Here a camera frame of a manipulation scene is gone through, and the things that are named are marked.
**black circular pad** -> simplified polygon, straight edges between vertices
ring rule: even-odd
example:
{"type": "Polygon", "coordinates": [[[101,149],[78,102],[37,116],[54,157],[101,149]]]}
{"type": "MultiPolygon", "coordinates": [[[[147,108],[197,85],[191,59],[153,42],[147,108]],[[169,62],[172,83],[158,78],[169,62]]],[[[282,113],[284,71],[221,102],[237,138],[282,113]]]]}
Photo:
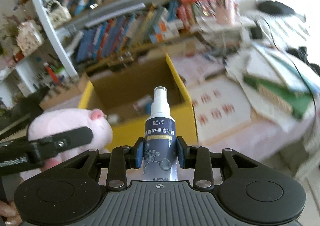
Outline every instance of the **black circular pad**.
{"type": "Polygon", "coordinates": [[[31,178],[23,182],[14,195],[21,218],[35,225],[64,225],[77,221],[94,210],[100,199],[99,185],[83,176],[31,178]]]}
{"type": "Polygon", "coordinates": [[[270,181],[252,182],[247,185],[246,192],[252,199],[260,202],[274,202],[283,195],[281,186],[270,181]]]}
{"type": "Polygon", "coordinates": [[[41,200],[49,203],[57,203],[67,200],[73,195],[75,189],[66,182],[49,182],[42,186],[37,191],[37,195],[41,200]]]}
{"type": "Polygon", "coordinates": [[[271,168],[244,168],[217,189],[222,206],[251,224],[285,224],[297,219],[306,193],[295,180],[271,168]]]}

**black cable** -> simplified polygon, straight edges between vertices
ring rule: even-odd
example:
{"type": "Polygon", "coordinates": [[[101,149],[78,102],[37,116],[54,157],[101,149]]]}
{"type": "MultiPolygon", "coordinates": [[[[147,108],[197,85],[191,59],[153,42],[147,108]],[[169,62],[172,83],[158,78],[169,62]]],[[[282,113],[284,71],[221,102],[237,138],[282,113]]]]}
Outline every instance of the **black cable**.
{"type": "Polygon", "coordinates": [[[303,83],[305,84],[305,86],[308,88],[308,91],[310,92],[310,94],[311,94],[311,96],[312,96],[313,105],[314,105],[314,107],[315,107],[315,116],[314,116],[314,119],[313,119],[311,131],[310,131],[310,135],[309,135],[309,137],[311,137],[311,134],[312,134],[312,132],[313,132],[313,130],[314,130],[314,128],[315,128],[316,118],[317,118],[317,107],[316,107],[316,101],[315,101],[315,97],[314,97],[314,95],[313,95],[313,92],[311,91],[311,89],[310,89],[309,85],[307,84],[307,82],[305,81],[305,79],[302,77],[302,75],[301,75],[300,71],[298,70],[297,66],[295,65],[294,61],[288,56],[288,53],[287,53],[286,51],[280,50],[280,49],[276,46],[275,39],[274,39],[274,37],[273,37],[271,27],[270,27],[269,23],[268,23],[265,19],[263,19],[263,20],[267,23],[267,25],[268,25],[268,27],[269,27],[269,29],[270,29],[270,35],[271,35],[273,44],[274,44],[275,47],[278,49],[278,51],[283,52],[284,55],[293,63],[293,65],[294,65],[294,67],[296,68],[296,70],[297,70],[297,72],[298,72],[301,80],[303,81],[303,83]]]}

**crosshair marking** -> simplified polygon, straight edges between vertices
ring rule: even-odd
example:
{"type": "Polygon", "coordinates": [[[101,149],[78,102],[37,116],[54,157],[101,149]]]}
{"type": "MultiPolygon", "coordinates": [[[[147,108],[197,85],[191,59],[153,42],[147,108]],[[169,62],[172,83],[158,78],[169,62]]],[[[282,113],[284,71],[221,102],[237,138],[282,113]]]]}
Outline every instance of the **crosshair marking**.
{"type": "Polygon", "coordinates": [[[162,189],[165,186],[163,184],[157,184],[155,187],[157,187],[158,189],[162,189]]]}

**pink ear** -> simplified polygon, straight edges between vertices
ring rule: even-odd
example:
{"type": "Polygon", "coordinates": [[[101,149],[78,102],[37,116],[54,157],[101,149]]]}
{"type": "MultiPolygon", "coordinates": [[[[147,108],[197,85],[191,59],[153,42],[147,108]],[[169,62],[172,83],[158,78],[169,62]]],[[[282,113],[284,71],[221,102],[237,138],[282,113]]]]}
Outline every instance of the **pink ear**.
{"type": "Polygon", "coordinates": [[[94,109],[91,114],[90,114],[90,119],[91,120],[96,120],[98,118],[102,118],[104,116],[102,110],[100,109],[94,109]]]}
{"type": "Polygon", "coordinates": [[[55,158],[50,158],[46,160],[44,167],[41,167],[41,172],[48,170],[49,168],[52,168],[56,165],[60,164],[60,162],[55,158]]]}

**human hand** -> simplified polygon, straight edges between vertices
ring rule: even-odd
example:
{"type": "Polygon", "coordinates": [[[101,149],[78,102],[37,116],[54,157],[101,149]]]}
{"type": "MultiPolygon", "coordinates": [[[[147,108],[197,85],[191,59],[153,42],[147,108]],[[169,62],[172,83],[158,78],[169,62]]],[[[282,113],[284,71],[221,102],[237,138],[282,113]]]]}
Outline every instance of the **human hand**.
{"type": "Polygon", "coordinates": [[[14,202],[9,205],[0,201],[0,216],[7,218],[7,226],[18,226],[22,222],[14,202]]]}

